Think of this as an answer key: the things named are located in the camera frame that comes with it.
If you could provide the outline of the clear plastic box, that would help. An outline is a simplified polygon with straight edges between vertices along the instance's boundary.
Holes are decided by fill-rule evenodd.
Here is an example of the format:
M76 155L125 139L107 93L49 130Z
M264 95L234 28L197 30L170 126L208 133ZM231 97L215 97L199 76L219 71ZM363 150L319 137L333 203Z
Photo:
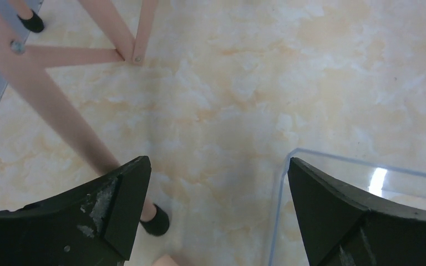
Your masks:
M294 157L375 196L426 210L426 173L318 151L294 149L274 173L275 213L266 265L310 265L288 180L290 159Z

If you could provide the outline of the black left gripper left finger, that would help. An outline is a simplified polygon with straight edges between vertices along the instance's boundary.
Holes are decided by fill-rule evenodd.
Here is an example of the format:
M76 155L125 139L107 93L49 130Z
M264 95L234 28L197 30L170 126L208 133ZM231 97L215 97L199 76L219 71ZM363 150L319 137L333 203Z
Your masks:
M16 211L0 211L0 265L123 265L151 175L140 156Z

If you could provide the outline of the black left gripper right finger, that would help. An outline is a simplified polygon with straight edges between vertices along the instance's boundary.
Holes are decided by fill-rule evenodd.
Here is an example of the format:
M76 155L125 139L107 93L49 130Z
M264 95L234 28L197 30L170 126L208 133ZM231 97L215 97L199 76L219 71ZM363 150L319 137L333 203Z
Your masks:
M426 265L426 210L375 196L296 157L288 180L310 265Z

